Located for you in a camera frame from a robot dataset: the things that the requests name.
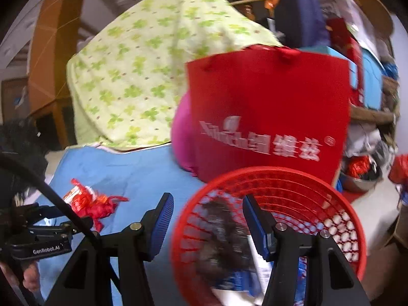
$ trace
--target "red packaging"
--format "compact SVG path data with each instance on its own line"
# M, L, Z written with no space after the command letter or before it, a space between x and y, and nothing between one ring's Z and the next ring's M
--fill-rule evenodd
M354 157L348 164L348 175L354 178L360 178L368 170L370 170L370 158L368 155Z
M83 186L75 178L71 179L75 187L65 196L64 201L71 205L72 210L81 218L90 216L97 232L101 232L103 224L99 219L113 214L120 201L129 201L126 197L111 195L110 197L99 194L89 186Z
M352 89L350 102L357 107L363 107L364 69L361 47L358 42L353 39L342 18L328 19L326 20L326 24L331 28L329 33L332 47L357 66L357 89Z
M349 122L346 60L256 45L187 68L201 180L274 165L331 184Z
M398 155L395 158L388 178L395 184L408 182L408 154Z

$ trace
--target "green floral blanket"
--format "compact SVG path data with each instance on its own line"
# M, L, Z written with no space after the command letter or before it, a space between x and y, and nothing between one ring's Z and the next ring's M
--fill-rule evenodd
M143 0L67 64L79 144L146 147L170 140L188 85L184 64L275 36L227 0Z

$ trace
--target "pink bag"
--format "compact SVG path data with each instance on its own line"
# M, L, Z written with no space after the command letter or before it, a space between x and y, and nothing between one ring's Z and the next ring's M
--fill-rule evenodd
M190 91L181 98L171 126L171 145L177 163L185 170L196 171Z

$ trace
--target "human hand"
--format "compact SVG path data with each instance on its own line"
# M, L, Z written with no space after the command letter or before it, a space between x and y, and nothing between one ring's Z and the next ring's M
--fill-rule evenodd
M19 285L17 277L8 265L0 262L0 268L10 285ZM31 292L35 292L40 288L40 273L36 261L31 262L27 268L24 268L23 285Z

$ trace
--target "red candy wrapper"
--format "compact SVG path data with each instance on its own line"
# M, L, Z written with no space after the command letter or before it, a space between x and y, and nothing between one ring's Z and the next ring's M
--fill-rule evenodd
M368 155L356 156L348 164L348 175L354 178L360 178L361 175L370 169L370 158Z
M103 224L99 219L106 218L114 213L118 202L129 201L126 197L111 195L110 197L95 192L89 186L83 186L72 178L75 187L64 196L64 201L71 205L72 210L81 218L90 216L97 232L101 232Z

